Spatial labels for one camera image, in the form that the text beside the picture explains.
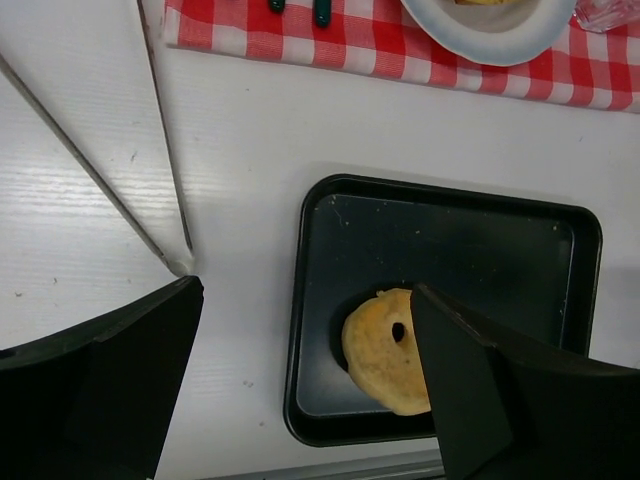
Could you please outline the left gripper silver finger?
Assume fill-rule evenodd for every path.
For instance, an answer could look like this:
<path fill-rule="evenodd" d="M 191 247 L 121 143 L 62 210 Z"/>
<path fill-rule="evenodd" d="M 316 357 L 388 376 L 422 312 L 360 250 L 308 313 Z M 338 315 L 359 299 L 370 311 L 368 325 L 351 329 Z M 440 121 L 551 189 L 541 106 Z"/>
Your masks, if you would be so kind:
<path fill-rule="evenodd" d="M 111 188 L 108 182 L 101 176 L 99 171 L 91 164 L 90 160 L 74 143 L 71 137 L 64 131 L 56 119 L 46 109 L 34 92 L 20 78 L 17 72 L 1 55 L 1 72 L 8 82 L 16 89 L 22 98 L 31 106 L 34 112 L 41 118 L 44 124 L 56 136 L 59 142 L 67 149 L 87 175 L 94 181 L 122 218 L 129 224 L 149 250 L 161 261 L 161 263 L 176 277 L 183 277 L 190 274 L 190 266 L 180 260 L 171 260 L 162 250 L 160 245 L 147 232 L 143 224 L 135 217 L 133 212 L 119 198 L 117 193 Z"/>
<path fill-rule="evenodd" d="M 145 45 L 147 62 L 148 62 L 151 80 L 153 84 L 154 97 L 155 97 L 155 101 L 158 109 L 162 135 L 163 135 L 165 149 L 167 153 L 167 159 L 168 159 L 170 172 L 172 176 L 172 182 L 174 186 L 176 202 L 177 202 L 178 212 L 180 216 L 183 239 L 184 239 L 186 249 L 188 251 L 188 259 L 184 261 L 180 261 L 180 264 L 194 265 L 195 250 L 194 250 L 192 234 L 190 231 L 186 197 L 184 194 L 182 180 L 180 178 L 179 165 L 175 158 L 175 153 L 174 153 L 174 149 L 171 141 L 171 135 L 167 125 L 166 115 L 162 105 L 161 88 L 160 88 L 160 83 L 157 75 L 153 39 L 150 32 L 149 22 L 147 20 L 147 15 L 145 13 L 144 2 L 142 0 L 137 0 L 136 6 L 137 6 L 138 17 L 140 21 L 141 32 L 142 32 L 144 45 Z"/>

